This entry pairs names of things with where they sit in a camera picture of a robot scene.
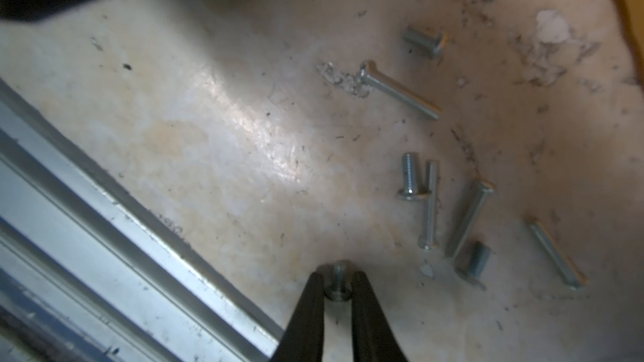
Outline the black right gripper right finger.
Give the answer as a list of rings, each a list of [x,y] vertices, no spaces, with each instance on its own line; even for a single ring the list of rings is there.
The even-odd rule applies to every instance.
[[[408,360],[363,271],[352,275],[352,350],[357,362]]]

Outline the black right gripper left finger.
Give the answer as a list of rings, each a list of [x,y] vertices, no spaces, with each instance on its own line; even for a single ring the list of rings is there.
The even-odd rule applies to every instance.
[[[321,362],[325,336],[324,318],[324,277],[320,273],[312,273],[270,361]]]

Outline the short silver screw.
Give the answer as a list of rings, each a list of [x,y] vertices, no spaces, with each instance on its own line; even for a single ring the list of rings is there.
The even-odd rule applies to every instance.
[[[483,241],[473,241],[457,251],[454,260],[456,275],[474,288],[486,291],[486,285],[481,281],[486,264],[491,256],[491,248]]]
[[[332,269],[330,284],[325,288],[325,296],[332,302],[347,302],[352,297],[352,290],[346,283],[348,264],[337,261]]]
[[[429,191],[422,185],[419,172],[419,157],[416,153],[405,153],[402,156],[402,188],[397,197],[404,201],[425,201]]]
[[[411,45],[424,50],[431,58],[440,57],[449,41],[448,36],[443,31],[432,35],[427,31],[412,26],[406,28],[402,38]]]

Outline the long silver screw slanted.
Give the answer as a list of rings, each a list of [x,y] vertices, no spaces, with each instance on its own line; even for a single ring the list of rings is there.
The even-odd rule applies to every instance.
[[[487,199],[496,191],[496,186],[490,181],[479,179],[475,184],[473,197],[467,204],[466,210],[454,229],[448,244],[445,248],[445,255],[449,259],[458,256],[462,246],[465,244],[476,219]]]

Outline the long silver screw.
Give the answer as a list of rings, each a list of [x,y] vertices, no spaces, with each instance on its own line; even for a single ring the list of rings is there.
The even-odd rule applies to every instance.
[[[418,241],[419,247],[424,251],[432,251],[438,247],[435,238],[438,168],[438,161],[427,161],[425,169],[427,197],[424,200],[423,226]]]
[[[380,70],[377,69],[376,62],[373,60],[365,60],[361,64],[358,72],[358,80],[360,80],[363,85],[369,85],[370,87],[403,102],[413,109],[422,112],[422,114],[426,115],[433,121],[437,121],[440,118],[440,110],[438,107],[412,92],[398,81],[380,72]]]
[[[533,216],[528,216],[525,221],[527,228],[555,266],[563,283],[573,290],[583,288],[587,284],[587,278],[563,252],[545,225]]]

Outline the short silver screw top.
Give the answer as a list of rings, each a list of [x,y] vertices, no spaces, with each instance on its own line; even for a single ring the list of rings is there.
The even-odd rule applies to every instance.
[[[406,28],[402,38],[411,45],[424,50],[431,58],[440,57],[449,41],[448,36],[443,31],[432,35],[427,31],[412,26]]]

